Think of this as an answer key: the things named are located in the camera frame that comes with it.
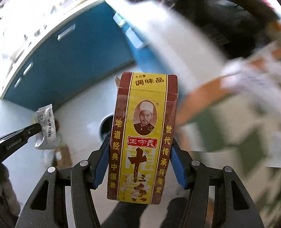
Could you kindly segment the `white printed sachet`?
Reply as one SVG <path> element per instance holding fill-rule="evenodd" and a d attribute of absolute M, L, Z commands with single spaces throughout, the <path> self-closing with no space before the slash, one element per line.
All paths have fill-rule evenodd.
<path fill-rule="evenodd" d="M 41 132 L 36 134 L 35 148 L 38 150 L 56 149 L 56 125 L 52 104 L 39 108 L 34 119 L 41 126 Z"/>

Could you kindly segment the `yellow red spice box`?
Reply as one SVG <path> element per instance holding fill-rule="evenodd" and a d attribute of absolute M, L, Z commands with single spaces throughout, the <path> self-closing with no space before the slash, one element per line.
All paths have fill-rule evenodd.
<path fill-rule="evenodd" d="M 110 135 L 108 199 L 160 203 L 177 103 L 176 75 L 122 73 Z"/>

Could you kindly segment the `white trash bin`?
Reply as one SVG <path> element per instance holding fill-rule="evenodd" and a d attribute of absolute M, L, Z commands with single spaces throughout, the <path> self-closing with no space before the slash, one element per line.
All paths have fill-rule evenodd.
<path fill-rule="evenodd" d="M 105 140 L 106 136 L 111 132 L 113 125 L 113 117 L 113 114 L 108 114 L 100 122 L 99 135 L 102 142 Z"/>

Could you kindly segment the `blue kitchen cabinets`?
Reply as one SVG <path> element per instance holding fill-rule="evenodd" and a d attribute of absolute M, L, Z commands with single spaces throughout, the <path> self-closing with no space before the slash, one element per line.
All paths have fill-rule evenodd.
<path fill-rule="evenodd" d="M 22 58 L 0 97 L 30 110 L 54 108 L 131 64 L 153 72 L 157 59 L 105 1 L 56 26 Z"/>

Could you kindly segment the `small cardboard box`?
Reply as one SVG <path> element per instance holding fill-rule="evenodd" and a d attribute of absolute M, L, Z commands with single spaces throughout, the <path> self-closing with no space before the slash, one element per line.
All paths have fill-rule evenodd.
<path fill-rule="evenodd" d="M 64 145 L 55 150 L 56 167 L 58 169 L 66 169 L 72 166 L 69 147 Z"/>

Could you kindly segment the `green checkered tablecloth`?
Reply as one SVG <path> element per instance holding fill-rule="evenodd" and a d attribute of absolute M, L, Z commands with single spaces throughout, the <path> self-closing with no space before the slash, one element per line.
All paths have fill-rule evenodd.
<path fill-rule="evenodd" d="M 281 46 L 233 60 L 193 52 L 177 75 L 180 147 L 208 167 L 232 167 L 264 226 L 281 227 Z"/>

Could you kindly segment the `black stove top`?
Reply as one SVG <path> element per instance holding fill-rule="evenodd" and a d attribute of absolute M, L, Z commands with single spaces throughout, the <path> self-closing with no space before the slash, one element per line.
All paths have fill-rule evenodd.
<path fill-rule="evenodd" d="M 128 0 L 132 3 L 146 0 Z M 229 59 L 267 45 L 267 26 L 279 19 L 262 0 L 156 0 L 197 26 Z"/>

